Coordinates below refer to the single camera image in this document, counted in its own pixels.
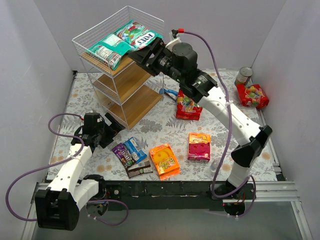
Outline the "green Fox's mint candy bag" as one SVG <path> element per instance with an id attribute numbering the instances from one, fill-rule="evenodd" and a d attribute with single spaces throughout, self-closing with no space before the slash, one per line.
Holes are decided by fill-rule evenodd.
<path id="1" fill-rule="evenodd" d="M 130 20 L 118 28 L 114 34 L 130 45 L 130 53 L 143 49 L 156 38 L 163 39 L 160 33 L 134 20 Z"/>

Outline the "teal mint candy bag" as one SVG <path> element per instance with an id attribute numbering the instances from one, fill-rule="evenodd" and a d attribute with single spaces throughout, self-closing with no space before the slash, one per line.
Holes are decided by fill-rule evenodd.
<path id="1" fill-rule="evenodd" d="M 87 52 L 103 61 L 112 70 L 115 70 L 124 55 L 134 52 L 136 49 L 113 33 L 96 42 L 87 49 Z"/>

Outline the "red fruit candy bag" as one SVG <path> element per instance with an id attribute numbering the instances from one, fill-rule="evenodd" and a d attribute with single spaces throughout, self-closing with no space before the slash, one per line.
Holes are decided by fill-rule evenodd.
<path id="1" fill-rule="evenodd" d="M 179 89 L 176 97 L 176 118 L 183 120 L 198 121 L 203 108 L 195 103 L 191 98 L 187 97 L 181 89 Z"/>

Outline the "red fruit candy bag corner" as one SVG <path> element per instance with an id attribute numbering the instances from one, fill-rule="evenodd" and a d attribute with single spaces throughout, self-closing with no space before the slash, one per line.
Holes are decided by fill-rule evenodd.
<path id="1" fill-rule="evenodd" d="M 244 107 L 262 109 L 269 104 L 270 100 L 259 84 L 250 86 L 238 84 L 236 88 L 239 101 Z"/>

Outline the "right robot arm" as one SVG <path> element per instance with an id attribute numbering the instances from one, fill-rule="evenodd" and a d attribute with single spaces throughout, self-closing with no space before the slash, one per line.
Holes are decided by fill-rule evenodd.
<path id="1" fill-rule="evenodd" d="M 129 57 L 152 76 L 159 73 L 178 82 L 183 93 L 214 115 L 227 129 L 229 143 L 234 137 L 238 146 L 232 151 L 234 161 L 231 173 L 223 186 L 212 188 L 216 198 L 237 193 L 248 181 L 256 158 L 266 146 L 272 129 L 260 126 L 248 118 L 229 99 L 223 82 L 217 83 L 209 74 L 198 69 L 198 54 L 193 47 L 180 40 L 164 43 L 156 38 L 151 44 Z"/>

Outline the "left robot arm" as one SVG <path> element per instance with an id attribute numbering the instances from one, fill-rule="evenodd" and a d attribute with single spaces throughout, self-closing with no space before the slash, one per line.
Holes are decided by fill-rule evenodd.
<path id="1" fill-rule="evenodd" d="M 110 113 L 86 113 L 70 142 L 69 154 L 55 179 L 35 194 L 37 223 L 40 228 L 72 231 L 81 209 L 90 201 L 106 204 L 108 189 L 104 177 L 80 174 L 97 147 L 105 148 L 125 127 Z"/>

